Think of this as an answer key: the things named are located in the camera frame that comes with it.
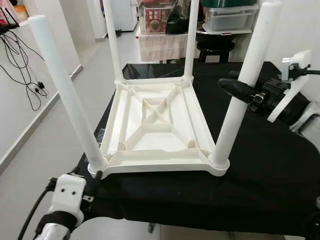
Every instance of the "green lid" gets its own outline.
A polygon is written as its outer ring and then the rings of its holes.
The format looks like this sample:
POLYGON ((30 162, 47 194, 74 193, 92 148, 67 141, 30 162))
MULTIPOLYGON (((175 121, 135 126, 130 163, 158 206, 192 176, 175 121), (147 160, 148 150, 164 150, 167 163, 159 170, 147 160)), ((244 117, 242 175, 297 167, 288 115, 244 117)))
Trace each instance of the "green lid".
POLYGON ((203 0, 206 8, 233 8, 240 6, 253 5, 257 0, 203 0))

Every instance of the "black cloth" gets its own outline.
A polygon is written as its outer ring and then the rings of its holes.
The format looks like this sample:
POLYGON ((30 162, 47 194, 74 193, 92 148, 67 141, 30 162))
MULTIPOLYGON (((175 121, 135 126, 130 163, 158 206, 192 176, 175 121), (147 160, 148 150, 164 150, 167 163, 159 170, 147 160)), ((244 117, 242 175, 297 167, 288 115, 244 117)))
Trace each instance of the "black cloth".
MULTIPOLYGON (((241 63, 206 63, 194 67, 194 90, 214 141, 230 96, 217 86, 241 63)), ((177 77, 179 64, 128 64, 127 79, 177 77)), ((278 69, 265 62, 261 81, 278 69)), ((98 129, 108 120, 109 104, 98 129)), ((87 163, 79 163, 89 181, 87 163)), ((320 154, 307 139, 281 122, 270 123, 247 112, 223 177, 202 171, 112 174, 102 181, 90 215, 125 218, 216 231, 304 236, 304 224, 316 211, 320 193, 320 154)))

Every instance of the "black cable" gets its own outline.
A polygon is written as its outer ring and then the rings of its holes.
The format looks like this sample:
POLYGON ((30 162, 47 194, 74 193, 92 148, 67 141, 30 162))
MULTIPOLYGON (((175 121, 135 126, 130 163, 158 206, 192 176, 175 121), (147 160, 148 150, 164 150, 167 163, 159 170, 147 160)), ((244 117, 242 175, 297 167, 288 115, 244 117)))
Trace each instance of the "black cable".
POLYGON ((11 15, 10 11, 5 7, 5 11, 9 14, 9 16, 12 18, 14 23, 19 27, 19 23, 15 20, 15 18, 11 15))
POLYGON ((27 230, 27 227, 33 217, 33 215, 35 214, 39 204, 41 203, 42 199, 45 197, 45 195, 47 194, 47 192, 49 192, 49 190, 47 190, 47 188, 41 193, 41 195, 39 196, 39 198, 37 199, 37 201, 35 202, 35 204, 33 205, 33 208, 31 209, 31 211, 29 212, 28 217, 26 218, 23 227, 20 231, 20 234, 17 238, 17 240, 22 240, 24 238, 25 232, 27 230))
POLYGON ((312 74, 312 75, 320 75, 320 71, 318 70, 308 70, 306 71, 307 74, 312 74))
POLYGON ((33 111, 37 111, 37 110, 40 109, 40 107, 41 107, 41 105, 42 105, 42 101, 41 101, 40 97, 38 96, 38 94, 39 94, 40 96, 47 97, 48 94, 49 94, 49 92, 47 93, 47 92, 43 89, 44 87, 40 88, 39 84, 32 82, 32 77, 31 77, 31 74, 30 74, 29 69, 28 69, 28 67, 30 68, 30 66, 28 66, 28 64, 29 64, 29 58, 28 58, 28 55, 27 55, 27 53, 25 52, 25 50, 24 50, 24 49, 22 48, 22 46, 20 45, 20 41, 21 41, 28 49, 32 50, 32 51, 35 52, 37 55, 39 55, 39 54, 38 54, 35 50, 33 50, 32 48, 30 48, 24 41, 22 41, 14 32, 12 32, 12 31, 10 31, 10 32, 13 34, 13 36, 14 36, 15 39, 14 39, 13 37, 10 37, 10 36, 6 35, 6 34, 3 34, 3 37, 4 37, 4 38, 1 37, 1 40, 2 40, 3 43, 4 43, 5 52, 6 52, 6 55, 7 55, 7 58, 8 58, 8 60, 9 60, 9 62, 10 62, 15 68, 19 69, 20 74, 21 74, 21 77, 22 77, 22 79, 23 79, 23 82, 20 82, 20 81, 15 80, 15 79, 8 73, 8 71, 6 71, 6 69, 5 69, 2 65, 0 65, 0 67, 5 71, 5 73, 10 77, 11 80, 13 80, 13 81, 16 82, 16 83, 19 83, 19 84, 25 86, 25 92, 26 92, 28 101, 29 101, 29 103, 30 103, 30 105, 31 105, 31 108, 32 108, 33 111), (11 42, 10 42, 9 39, 11 39, 12 41, 14 41, 15 44, 17 44, 17 46, 18 46, 18 51, 17 51, 17 49, 15 49, 15 47, 11 44, 11 42), (15 59, 15 57, 14 57, 14 54, 21 56, 24 65, 20 66, 20 65, 18 64, 18 62, 16 61, 16 59, 15 59), (23 73, 23 71, 22 71, 23 69, 24 69, 24 70, 27 72, 27 74, 28 74, 28 78, 29 78, 28 81, 26 81, 26 79, 25 79, 24 73, 23 73), (33 89, 30 88, 30 85, 35 85, 34 91, 33 91, 33 89), (32 93, 32 94, 37 98, 37 100, 38 100, 38 102, 39 102, 39 105, 38 105, 37 107, 34 107, 34 104, 33 104, 32 100, 31 100, 31 97, 30 97, 30 93, 32 93))
POLYGON ((23 45, 25 45, 29 50, 31 50, 32 52, 34 52, 35 54, 37 54, 43 61, 45 60, 39 53, 37 53, 36 50, 32 49, 31 47, 29 47, 18 35, 16 35, 13 31, 9 30, 8 32, 12 33, 18 40, 20 40, 23 45))
MULTIPOLYGON (((8 32, 12 33, 16 38, 18 38, 18 40, 20 40, 29 50, 33 51, 35 54, 37 54, 43 61, 45 61, 45 59, 34 49, 32 49, 31 47, 29 47, 18 35, 16 35, 13 31, 9 30, 8 32)), ((79 73, 81 73, 84 69, 82 68, 80 71, 76 71, 74 73, 69 73, 69 75, 77 75, 79 73)))
POLYGON ((57 178, 55 177, 52 177, 50 179, 50 182, 48 183, 48 185, 46 186, 45 190, 41 193, 41 195, 39 196, 39 198, 37 199, 37 201, 35 202, 35 204, 33 205, 31 211, 29 212, 29 215, 28 217, 26 218, 23 226, 22 226, 22 229, 20 231, 20 234, 17 238, 17 240, 22 240, 24 238, 24 235, 25 235, 25 232, 28 228, 28 225, 33 217, 33 215, 35 214, 39 204, 41 203, 42 199, 45 197, 45 195, 48 193, 48 192, 52 192, 55 190, 55 187, 56 187, 56 183, 57 183, 57 178))
POLYGON ((5 14, 5 12, 4 12, 4 10, 2 9, 2 7, 0 7, 0 10, 1 10, 3 16, 5 17, 5 20, 7 21, 8 25, 10 25, 10 22, 9 22, 9 20, 8 20, 6 14, 5 14))

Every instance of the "white cabinet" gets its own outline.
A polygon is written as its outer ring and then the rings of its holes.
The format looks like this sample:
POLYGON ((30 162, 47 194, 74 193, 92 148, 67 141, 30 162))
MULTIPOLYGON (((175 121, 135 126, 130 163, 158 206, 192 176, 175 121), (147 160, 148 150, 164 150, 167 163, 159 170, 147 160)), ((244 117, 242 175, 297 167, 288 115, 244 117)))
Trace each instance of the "white cabinet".
POLYGON ((136 0, 111 0, 116 30, 133 31, 137 25, 136 0))

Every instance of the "white tablecloth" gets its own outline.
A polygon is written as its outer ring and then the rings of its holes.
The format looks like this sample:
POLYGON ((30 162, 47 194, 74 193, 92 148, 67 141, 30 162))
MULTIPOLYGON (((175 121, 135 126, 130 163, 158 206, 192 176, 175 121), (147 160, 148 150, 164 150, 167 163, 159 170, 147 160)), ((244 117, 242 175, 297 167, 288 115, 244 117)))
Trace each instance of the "white tablecloth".
POLYGON ((145 34, 138 29, 141 61, 152 62, 186 57, 188 34, 145 34))

